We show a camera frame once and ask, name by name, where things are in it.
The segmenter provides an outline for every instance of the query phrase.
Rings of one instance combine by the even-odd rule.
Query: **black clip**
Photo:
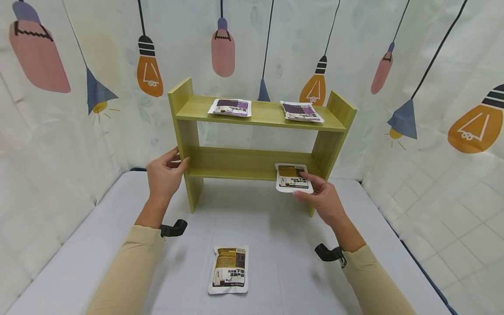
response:
[[[346,266],[346,259],[345,256],[343,256],[343,250],[341,247],[336,247],[333,250],[329,250],[324,244],[320,244],[315,248],[315,253],[319,255],[320,259],[324,262],[333,262],[336,260],[340,260],[341,262],[341,268],[344,268]]]
[[[187,222],[178,219],[174,226],[161,225],[161,237],[175,237],[184,234]]]

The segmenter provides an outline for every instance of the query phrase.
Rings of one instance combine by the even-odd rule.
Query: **long-sleeve shirt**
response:
[[[163,248],[160,230],[133,226],[91,300],[87,314],[141,314]],[[415,314],[368,245],[343,254],[347,260],[343,273],[364,315]]]

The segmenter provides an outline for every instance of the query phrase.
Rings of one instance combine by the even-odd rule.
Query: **yellow-green wooden shelf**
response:
[[[216,98],[194,95],[191,78],[168,92],[180,157],[191,157],[184,174],[191,213],[196,209],[203,178],[275,181],[275,163],[295,163],[305,164],[310,173],[328,179],[357,113],[334,91],[327,107],[315,108],[324,123],[287,120],[282,106],[275,102],[253,101],[252,117],[208,114]],[[316,130],[318,135],[311,153],[200,147],[197,121]],[[311,217],[314,209],[308,207],[308,213]]]

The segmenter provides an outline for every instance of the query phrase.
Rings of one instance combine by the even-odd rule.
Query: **printed backdrop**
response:
[[[504,312],[499,0],[0,0],[0,312],[133,166],[176,145],[166,93],[359,109],[363,180],[459,314]],[[205,146],[315,133],[199,124]]]

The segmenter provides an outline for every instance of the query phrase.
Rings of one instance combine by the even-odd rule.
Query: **sealed pouch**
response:
[[[312,103],[292,103],[280,101],[285,112],[285,119],[297,121],[324,122],[313,109]]]
[[[215,99],[208,110],[208,114],[250,117],[252,116],[252,102],[242,99]]]
[[[301,176],[301,172],[308,173],[303,164],[276,163],[277,190],[282,193],[305,192],[313,194],[313,186],[309,179]]]
[[[248,292],[248,246],[215,247],[209,294]]]

